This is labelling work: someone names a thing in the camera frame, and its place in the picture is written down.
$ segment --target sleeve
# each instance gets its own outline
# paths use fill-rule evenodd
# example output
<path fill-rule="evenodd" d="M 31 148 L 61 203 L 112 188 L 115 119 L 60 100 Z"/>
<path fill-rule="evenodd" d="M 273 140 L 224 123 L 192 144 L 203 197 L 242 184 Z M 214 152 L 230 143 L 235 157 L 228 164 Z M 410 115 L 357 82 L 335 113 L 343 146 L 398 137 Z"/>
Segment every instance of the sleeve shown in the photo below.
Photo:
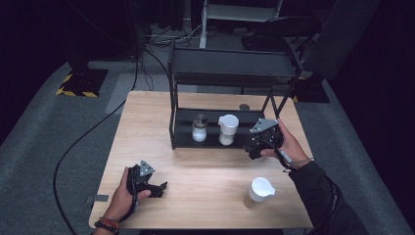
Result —
<path fill-rule="evenodd" d="M 345 201 L 339 190 L 335 210 L 326 219 L 333 204 L 332 186 L 326 172 L 311 162 L 290 173 L 296 184 L 313 226 L 322 225 L 324 234 L 368 234 L 353 208 Z"/>

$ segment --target small glass jar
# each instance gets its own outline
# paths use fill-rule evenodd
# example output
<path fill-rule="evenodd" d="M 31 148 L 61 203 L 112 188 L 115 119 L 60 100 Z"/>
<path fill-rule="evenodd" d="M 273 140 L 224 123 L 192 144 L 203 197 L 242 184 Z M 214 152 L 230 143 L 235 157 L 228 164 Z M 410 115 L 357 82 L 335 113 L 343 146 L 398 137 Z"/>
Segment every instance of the small glass jar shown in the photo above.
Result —
<path fill-rule="evenodd" d="M 193 119 L 193 139 L 203 142 L 207 138 L 208 119 L 205 115 L 196 115 Z"/>

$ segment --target black vr controller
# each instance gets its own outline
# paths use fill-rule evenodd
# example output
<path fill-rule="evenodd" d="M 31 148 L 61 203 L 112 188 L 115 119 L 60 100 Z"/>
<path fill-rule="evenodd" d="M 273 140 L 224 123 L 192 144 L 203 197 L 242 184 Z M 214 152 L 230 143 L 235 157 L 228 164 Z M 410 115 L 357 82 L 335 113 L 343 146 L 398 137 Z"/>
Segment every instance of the black vr controller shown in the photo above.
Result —
<path fill-rule="evenodd" d="M 277 119 L 260 118 L 255 126 L 250 129 L 250 133 L 254 136 L 253 141 L 248 145 L 244 145 L 244 149 L 252 160 L 262 157 L 260 152 L 264 149 L 273 149 L 278 155 L 281 165 L 287 169 L 292 169 L 284 161 L 284 157 L 278 150 L 284 143 L 284 136 L 278 127 Z"/>
<path fill-rule="evenodd" d="M 128 169 L 128 178 L 127 178 L 127 190 L 132 195 L 132 203 L 128 213 L 121 219 L 121 221 L 126 220 L 130 217 L 136 210 L 138 206 L 137 194 L 144 191 L 150 190 L 152 193 L 149 198 L 161 198 L 163 190 L 167 187 L 167 182 L 162 185 L 153 185 L 149 183 L 150 178 L 153 175 L 153 172 L 156 170 L 152 168 L 149 164 L 144 161 L 141 161 L 141 165 L 136 164 L 134 167 Z"/>

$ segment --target hand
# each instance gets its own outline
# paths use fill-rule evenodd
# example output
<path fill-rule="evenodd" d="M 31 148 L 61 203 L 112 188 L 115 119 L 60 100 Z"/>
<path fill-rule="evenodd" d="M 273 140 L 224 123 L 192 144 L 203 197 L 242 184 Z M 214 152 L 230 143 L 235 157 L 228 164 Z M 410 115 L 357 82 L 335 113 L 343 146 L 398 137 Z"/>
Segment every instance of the hand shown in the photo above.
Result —
<path fill-rule="evenodd" d="M 297 141 L 296 137 L 290 133 L 290 131 L 285 127 L 283 121 L 278 118 L 278 126 L 280 127 L 281 133 L 284 137 L 284 143 L 279 148 L 279 150 L 284 151 L 290 158 L 293 160 L 291 163 L 291 167 L 298 169 L 303 165 L 308 164 L 311 162 L 311 159 L 305 154 L 304 150 L 302 149 L 299 141 Z M 265 149 L 260 152 L 260 154 L 264 157 L 274 157 L 277 158 L 277 154 L 274 152 L 273 149 Z"/>
<path fill-rule="evenodd" d="M 107 208 L 107 211 L 104 214 L 104 218 L 110 219 L 112 221 L 120 221 L 123 216 L 125 216 L 130 207 L 132 196 L 127 190 L 127 177 L 128 177 L 128 167 L 124 169 L 124 174 L 122 175 L 121 182 L 116 188 L 113 199 L 111 200 L 110 206 Z M 138 193 L 138 201 L 148 198 L 150 196 L 150 190 L 144 190 Z"/>

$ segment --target gray carpet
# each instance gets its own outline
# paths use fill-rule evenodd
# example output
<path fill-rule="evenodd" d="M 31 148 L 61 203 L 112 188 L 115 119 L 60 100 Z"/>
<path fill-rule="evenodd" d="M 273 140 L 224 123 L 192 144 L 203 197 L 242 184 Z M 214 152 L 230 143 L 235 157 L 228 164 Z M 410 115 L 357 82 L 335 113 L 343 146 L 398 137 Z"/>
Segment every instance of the gray carpet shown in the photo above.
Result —
<path fill-rule="evenodd" d="M 208 39 L 207 47 L 238 49 L 238 40 L 237 35 L 219 33 Z M 167 51 L 154 48 L 155 56 L 163 63 Z M 155 90 L 165 90 L 161 66 L 148 54 L 145 59 Z M 55 166 L 74 141 L 122 102 L 135 72 L 130 62 L 93 62 L 90 67 L 110 71 L 99 98 L 55 95 L 70 71 L 68 65 L 63 65 L 44 83 L 0 147 L 0 234 L 69 234 L 54 200 Z M 137 87 L 146 90 L 143 73 L 139 73 Z M 327 82 L 323 85 L 330 104 L 296 103 L 315 160 L 340 185 L 370 234 L 413 234 L 330 86 Z M 239 88 L 232 89 L 224 92 L 239 92 Z M 198 87 L 197 91 L 218 90 Z M 85 200 L 98 190 L 119 117 L 111 116 L 91 131 L 60 167 L 59 199 L 78 234 L 92 231 L 88 225 L 91 205 Z M 302 230 L 286 229 L 284 233 L 300 235 Z M 139 234 L 139 230 L 123 229 L 121 234 Z"/>

